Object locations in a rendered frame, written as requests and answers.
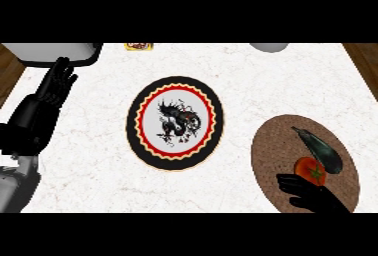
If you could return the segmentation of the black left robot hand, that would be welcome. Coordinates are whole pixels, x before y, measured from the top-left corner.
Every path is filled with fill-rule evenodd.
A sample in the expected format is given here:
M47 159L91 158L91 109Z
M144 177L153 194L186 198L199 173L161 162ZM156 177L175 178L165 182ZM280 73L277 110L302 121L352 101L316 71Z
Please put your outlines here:
M53 135L60 108L78 76L69 58L59 57L37 91L20 101L6 123L0 123L0 151L3 155L35 156Z

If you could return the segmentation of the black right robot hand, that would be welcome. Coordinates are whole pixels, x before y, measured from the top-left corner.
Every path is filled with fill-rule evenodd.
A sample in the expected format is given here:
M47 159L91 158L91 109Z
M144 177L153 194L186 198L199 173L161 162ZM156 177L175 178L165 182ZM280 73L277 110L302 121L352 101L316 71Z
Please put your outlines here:
M276 175L279 189L290 195L289 203L293 207L313 213L344 214L348 209L324 186L316 186L296 174Z

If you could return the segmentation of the red tomato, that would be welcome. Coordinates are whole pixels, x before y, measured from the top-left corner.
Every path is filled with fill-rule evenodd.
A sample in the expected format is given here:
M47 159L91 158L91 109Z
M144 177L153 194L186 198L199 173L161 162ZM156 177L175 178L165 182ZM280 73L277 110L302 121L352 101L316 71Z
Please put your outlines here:
M293 173L316 186L323 186L326 171L320 162L311 157L301 157L293 165Z

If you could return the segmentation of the brown round woven placemat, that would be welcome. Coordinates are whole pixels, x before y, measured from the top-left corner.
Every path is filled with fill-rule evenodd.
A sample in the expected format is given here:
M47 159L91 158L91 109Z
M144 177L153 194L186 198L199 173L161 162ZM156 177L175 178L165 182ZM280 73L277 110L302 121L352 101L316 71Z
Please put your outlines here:
M358 202L358 175L348 151L326 127L299 115L280 115L259 126L251 145L251 166L264 196L282 213L308 213L307 209L289 204L290 195L280 191L277 174L292 174L293 165L311 153L292 127L311 132L336 151L342 160L342 170L327 174L324 186L352 212Z

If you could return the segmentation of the black rimmed decorated plate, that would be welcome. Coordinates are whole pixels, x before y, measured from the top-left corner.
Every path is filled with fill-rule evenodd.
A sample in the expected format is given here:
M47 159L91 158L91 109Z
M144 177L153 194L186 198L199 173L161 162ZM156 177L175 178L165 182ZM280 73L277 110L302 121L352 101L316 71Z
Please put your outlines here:
M125 134L149 166L181 171L197 165L223 134L223 108L212 89L183 76L153 81L132 100Z

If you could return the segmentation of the dark green eggplant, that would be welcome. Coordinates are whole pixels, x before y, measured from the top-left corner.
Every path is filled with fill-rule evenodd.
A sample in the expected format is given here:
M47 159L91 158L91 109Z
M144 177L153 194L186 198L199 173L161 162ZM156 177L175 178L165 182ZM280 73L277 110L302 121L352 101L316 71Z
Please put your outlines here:
M338 174L342 170L342 160L338 152L327 143L305 129L290 127L314 157L329 174Z

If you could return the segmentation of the white appliance with black base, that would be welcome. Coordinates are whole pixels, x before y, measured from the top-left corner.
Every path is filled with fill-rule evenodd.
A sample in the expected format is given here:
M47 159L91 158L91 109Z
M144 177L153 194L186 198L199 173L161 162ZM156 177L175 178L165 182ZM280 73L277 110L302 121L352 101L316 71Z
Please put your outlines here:
M59 57L72 67L90 66L99 58L101 43L4 43L26 67L50 68Z

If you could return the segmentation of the yellow box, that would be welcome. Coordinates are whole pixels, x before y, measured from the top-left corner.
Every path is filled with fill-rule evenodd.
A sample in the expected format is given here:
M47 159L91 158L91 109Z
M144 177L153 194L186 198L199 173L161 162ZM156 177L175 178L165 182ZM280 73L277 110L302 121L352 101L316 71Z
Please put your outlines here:
M125 43L124 48L127 51L150 51L153 43Z

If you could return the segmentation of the pale grey round object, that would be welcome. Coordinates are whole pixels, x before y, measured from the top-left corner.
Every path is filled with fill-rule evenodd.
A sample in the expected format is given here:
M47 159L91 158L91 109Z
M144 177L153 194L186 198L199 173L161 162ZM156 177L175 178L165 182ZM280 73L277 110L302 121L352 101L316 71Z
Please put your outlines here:
M280 52L286 47L286 43L251 43L251 46L265 53Z

